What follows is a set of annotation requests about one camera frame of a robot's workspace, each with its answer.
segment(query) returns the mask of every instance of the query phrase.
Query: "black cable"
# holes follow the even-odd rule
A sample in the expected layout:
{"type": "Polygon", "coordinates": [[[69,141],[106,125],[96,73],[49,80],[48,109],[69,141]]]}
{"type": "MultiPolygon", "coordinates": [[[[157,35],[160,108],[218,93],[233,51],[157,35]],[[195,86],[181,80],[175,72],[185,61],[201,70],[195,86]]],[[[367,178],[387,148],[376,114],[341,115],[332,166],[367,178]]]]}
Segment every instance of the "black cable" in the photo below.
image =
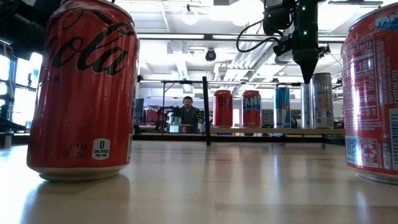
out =
{"type": "Polygon", "coordinates": [[[279,30],[275,31],[275,33],[276,33],[276,34],[279,34],[279,35],[280,35],[280,37],[283,37],[283,36],[284,36],[284,33],[283,33],[283,32],[281,32],[281,31],[279,31],[279,30]]]}
{"type": "Polygon", "coordinates": [[[291,18],[290,18],[290,22],[289,22],[289,27],[293,24],[293,18],[294,18],[293,10],[291,10],[290,16],[291,16],[291,18]]]}
{"type": "Polygon", "coordinates": [[[241,49],[239,48],[239,41],[240,41],[241,36],[243,35],[243,33],[244,33],[245,31],[247,31],[250,27],[253,27],[253,26],[257,25],[257,24],[259,24],[260,22],[262,22],[262,19],[261,19],[260,21],[257,21],[257,22],[255,22],[255,23],[251,24],[250,26],[247,26],[247,27],[244,28],[244,29],[242,30],[242,32],[238,35],[238,39],[236,40],[236,48],[237,48],[237,50],[238,50],[239,52],[242,52],[242,53],[250,52],[250,51],[252,51],[252,50],[254,50],[254,49],[260,47],[263,43],[265,43],[265,42],[267,42],[267,41],[270,41],[270,40],[274,40],[274,41],[276,41],[278,44],[280,44],[280,40],[279,40],[278,38],[276,38],[276,37],[268,37],[268,38],[266,38],[265,40],[262,40],[260,43],[258,43],[257,45],[255,45],[254,47],[252,47],[252,48],[250,48],[250,49],[241,50],[241,49]]]}

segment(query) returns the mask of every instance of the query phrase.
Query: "silver can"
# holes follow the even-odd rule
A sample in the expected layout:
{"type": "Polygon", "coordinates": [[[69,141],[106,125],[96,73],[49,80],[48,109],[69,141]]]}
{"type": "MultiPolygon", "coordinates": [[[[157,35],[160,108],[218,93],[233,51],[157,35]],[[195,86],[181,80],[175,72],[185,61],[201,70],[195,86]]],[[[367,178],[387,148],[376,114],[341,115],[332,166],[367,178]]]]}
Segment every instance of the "silver can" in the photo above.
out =
{"type": "Polygon", "coordinates": [[[311,128],[310,85],[301,84],[301,127],[311,128]]]}
{"type": "Polygon", "coordinates": [[[333,128],[333,95],[330,73],[316,73],[310,82],[311,128],[333,128]]]}

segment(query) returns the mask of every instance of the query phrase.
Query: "shelf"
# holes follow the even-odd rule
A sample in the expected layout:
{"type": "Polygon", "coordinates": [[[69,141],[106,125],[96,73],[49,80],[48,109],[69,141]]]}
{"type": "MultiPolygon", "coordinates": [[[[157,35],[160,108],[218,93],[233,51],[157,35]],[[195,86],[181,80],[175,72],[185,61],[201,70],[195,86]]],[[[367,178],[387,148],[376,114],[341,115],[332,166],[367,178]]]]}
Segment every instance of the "shelf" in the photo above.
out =
{"type": "Polygon", "coordinates": [[[344,129],[301,128],[211,128],[210,133],[281,133],[281,134],[329,134],[344,135],[344,129]]]}
{"type": "Polygon", "coordinates": [[[145,135],[145,136],[204,136],[205,134],[202,133],[140,133],[137,135],[145,135]]]}
{"type": "Polygon", "coordinates": [[[191,124],[169,124],[170,126],[179,126],[179,127],[190,127],[191,124]]]}

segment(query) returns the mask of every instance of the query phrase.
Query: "red soda can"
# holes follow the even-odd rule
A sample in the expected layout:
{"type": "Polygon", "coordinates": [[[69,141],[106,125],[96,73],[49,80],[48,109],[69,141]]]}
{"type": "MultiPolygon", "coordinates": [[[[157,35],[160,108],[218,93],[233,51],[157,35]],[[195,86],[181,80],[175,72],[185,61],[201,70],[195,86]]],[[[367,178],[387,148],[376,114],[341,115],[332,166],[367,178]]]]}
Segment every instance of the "red soda can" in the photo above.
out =
{"type": "Polygon", "coordinates": [[[242,127],[261,128],[261,95],[256,90],[245,91],[242,95],[242,127]]]}
{"type": "Polygon", "coordinates": [[[359,18],[341,50],[346,163],[398,184],[398,2],[359,18]]]}
{"type": "Polygon", "coordinates": [[[229,90],[217,90],[213,96],[213,126],[233,126],[233,97],[229,90]]]}
{"type": "Polygon", "coordinates": [[[105,0],[62,1],[50,17],[27,165],[56,181],[111,177],[131,158],[139,39],[105,0]]]}

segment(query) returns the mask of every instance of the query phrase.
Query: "table surface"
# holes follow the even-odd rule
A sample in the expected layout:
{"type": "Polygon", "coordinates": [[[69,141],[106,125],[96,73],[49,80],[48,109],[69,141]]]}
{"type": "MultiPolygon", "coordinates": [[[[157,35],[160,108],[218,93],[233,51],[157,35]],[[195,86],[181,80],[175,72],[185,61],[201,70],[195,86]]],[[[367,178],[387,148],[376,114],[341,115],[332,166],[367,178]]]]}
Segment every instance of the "table surface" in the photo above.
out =
{"type": "Polygon", "coordinates": [[[344,129],[301,128],[211,128],[211,133],[281,133],[281,134],[329,134],[343,135],[344,129]]]}
{"type": "Polygon", "coordinates": [[[385,223],[398,186],[356,177],[343,146],[134,141],[121,174],[42,180],[27,146],[0,149],[0,223],[385,223]]]}

